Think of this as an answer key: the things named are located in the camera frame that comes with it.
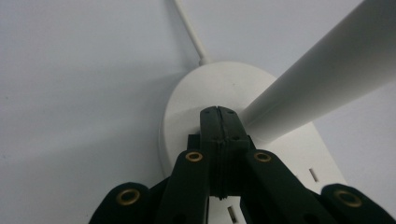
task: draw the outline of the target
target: plastic part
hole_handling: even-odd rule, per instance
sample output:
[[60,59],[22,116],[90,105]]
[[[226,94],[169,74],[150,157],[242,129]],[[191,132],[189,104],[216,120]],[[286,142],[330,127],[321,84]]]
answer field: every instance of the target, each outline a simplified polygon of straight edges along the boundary
[[204,45],[202,44],[201,40],[198,38],[198,35],[195,33],[195,31],[192,27],[189,17],[184,12],[184,9],[183,9],[183,6],[181,5],[180,0],[175,0],[175,5],[177,7],[177,11],[178,11],[178,14],[180,15],[180,18],[183,20],[184,26],[186,27],[186,30],[189,33],[192,44],[195,46],[195,49],[197,50],[197,53],[198,53],[199,57],[201,58],[199,65],[212,63],[212,60],[210,59],[209,55],[207,54]]
[[[171,174],[178,154],[186,150],[188,135],[199,132],[201,110],[221,105],[240,114],[275,80],[257,67],[234,62],[206,64],[187,74],[169,99],[160,129],[159,154],[164,174]],[[254,144],[256,148],[274,151],[314,192],[319,193],[323,186],[331,183],[346,183],[312,123],[285,134],[270,146],[259,141]],[[318,182],[309,169],[315,170]],[[238,223],[245,223],[237,197],[223,201],[211,199],[209,223],[231,223],[230,206]]]
[[279,136],[396,78],[396,1],[365,1],[240,115],[253,139]]

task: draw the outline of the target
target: brass grommet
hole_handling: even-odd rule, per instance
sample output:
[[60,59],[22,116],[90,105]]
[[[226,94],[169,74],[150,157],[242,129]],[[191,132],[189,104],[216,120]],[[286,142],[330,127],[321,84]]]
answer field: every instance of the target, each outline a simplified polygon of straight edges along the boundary
[[200,161],[204,156],[199,152],[189,152],[186,155],[188,161]]
[[263,152],[256,152],[254,154],[254,158],[258,161],[263,161],[263,162],[267,162],[271,160],[271,156]]
[[[126,194],[132,194],[131,197],[128,197],[128,199],[125,199],[125,195]],[[117,195],[117,203],[119,203],[120,205],[126,206],[126,205],[131,205],[135,202],[137,202],[137,200],[139,200],[140,198],[140,192],[137,189],[125,189],[123,191],[121,191],[118,195]]]
[[342,190],[342,189],[336,190],[334,192],[334,196],[340,202],[344,203],[345,205],[347,205],[349,207],[360,207],[363,204],[363,202],[361,201],[361,199],[358,196],[356,196],[355,194],[350,193],[346,190]]

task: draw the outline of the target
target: black mount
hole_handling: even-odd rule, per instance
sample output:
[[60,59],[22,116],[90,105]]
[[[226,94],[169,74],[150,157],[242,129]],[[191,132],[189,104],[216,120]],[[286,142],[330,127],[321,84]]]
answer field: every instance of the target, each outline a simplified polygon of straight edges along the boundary
[[90,224],[205,224],[209,196],[240,196],[247,224],[396,223],[352,187],[333,184],[320,195],[306,189],[274,153],[254,147],[231,109],[212,106],[200,119],[201,133],[189,135],[171,176],[151,189],[115,187]]

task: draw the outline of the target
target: white wall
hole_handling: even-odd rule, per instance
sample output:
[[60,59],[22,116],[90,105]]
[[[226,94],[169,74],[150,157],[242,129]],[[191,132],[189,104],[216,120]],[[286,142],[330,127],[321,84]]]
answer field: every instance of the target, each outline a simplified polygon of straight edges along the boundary
[[[280,76],[360,1],[185,0],[215,60]],[[0,0],[0,218],[87,223],[162,180],[158,127],[198,57],[169,0]],[[396,83],[316,121],[350,185],[396,217]]]

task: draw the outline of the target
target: metal rivet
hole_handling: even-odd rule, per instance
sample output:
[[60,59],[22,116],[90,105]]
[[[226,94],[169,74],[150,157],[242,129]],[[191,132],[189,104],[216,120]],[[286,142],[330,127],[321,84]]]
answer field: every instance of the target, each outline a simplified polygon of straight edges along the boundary
[[189,152],[186,155],[188,161],[200,161],[204,156],[199,152]]
[[342,189],[336,190],[334,192],[334,196],[340,202],[344,203],[349,207],[360,207],[363,204],[363,202],[358,196],[346,190],[342,190]]
[[254,154],[254,158],[258,161],[263,161],[263,162],[267,162],[271,160],[271,156],[263,152],[256,152]]
[[[125,196],[127,194],[131,194],[132,197],[125,199]],[[137,202],[137,200],[139,200],[139,198],[140,198],[139,190],[125,189],[117,195],[117,203],[119,203],[120,205],[123,205],[123,206],[131,205],[131,204]]]

